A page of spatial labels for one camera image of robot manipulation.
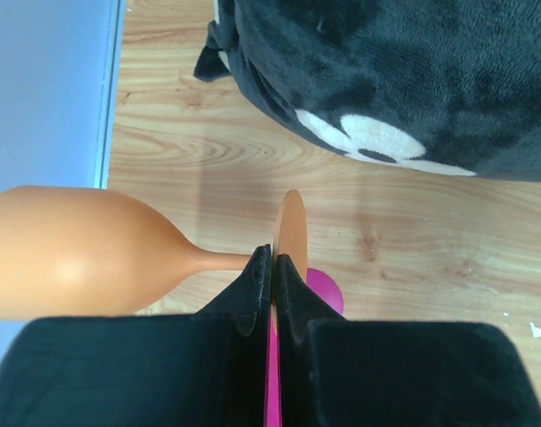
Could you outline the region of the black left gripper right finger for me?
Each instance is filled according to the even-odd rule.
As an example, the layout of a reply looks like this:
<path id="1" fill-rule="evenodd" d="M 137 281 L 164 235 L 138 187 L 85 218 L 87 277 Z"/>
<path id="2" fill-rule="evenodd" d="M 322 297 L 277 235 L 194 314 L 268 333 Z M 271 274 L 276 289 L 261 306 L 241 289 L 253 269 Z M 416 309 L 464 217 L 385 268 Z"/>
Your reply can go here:
<path id="1" fill-rule="evenodd" d="M 285 426 L 541 426 L 520 354 L 499 328 L 350 321 L 289 257 L 275 273 Z"/>

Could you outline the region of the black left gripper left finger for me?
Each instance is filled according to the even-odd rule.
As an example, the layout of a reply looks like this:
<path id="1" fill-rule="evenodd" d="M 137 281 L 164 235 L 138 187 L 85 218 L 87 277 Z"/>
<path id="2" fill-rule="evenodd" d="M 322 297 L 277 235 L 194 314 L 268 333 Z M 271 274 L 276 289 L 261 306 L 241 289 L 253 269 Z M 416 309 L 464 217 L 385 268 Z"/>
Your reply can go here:
<path id="1" fill-rule="evenodd" d="M 0 364 L 0 426 L 261 426 L 271 250 L 187 315 L 40 318 Z"/>

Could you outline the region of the magenta plastic wine glass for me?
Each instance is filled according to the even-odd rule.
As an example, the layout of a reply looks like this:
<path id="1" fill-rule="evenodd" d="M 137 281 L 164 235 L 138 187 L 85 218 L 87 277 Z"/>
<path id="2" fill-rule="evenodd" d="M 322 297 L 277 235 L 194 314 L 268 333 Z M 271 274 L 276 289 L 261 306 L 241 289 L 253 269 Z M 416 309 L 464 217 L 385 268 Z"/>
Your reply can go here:
<path id="1" fill-rule="evenodd" d="M 339 314 L 343 313 L 343 294 L 336 282 L 321 270 L 307 270 L 307 286 L 327 305 Z M 267 357 L 267 383 L 265 396 L 266 427 L 282 425 L 279 392 L 279 339 L 276 327 L 276 314 L 271 313 Z"/>

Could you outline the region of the orange plastic wine glass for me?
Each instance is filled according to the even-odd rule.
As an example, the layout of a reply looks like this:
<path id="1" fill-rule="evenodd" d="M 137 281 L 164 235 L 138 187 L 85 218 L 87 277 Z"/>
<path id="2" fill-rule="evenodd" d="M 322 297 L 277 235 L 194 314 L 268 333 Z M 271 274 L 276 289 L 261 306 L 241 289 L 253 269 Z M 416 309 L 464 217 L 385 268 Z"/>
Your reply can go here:
<path id="1" fill-rule="evenodd" d="M 246 254 L 191 243 L 150 205 L 109 189 L 21 186 L 0 194 L 0 318 L 127 316 Z"/>

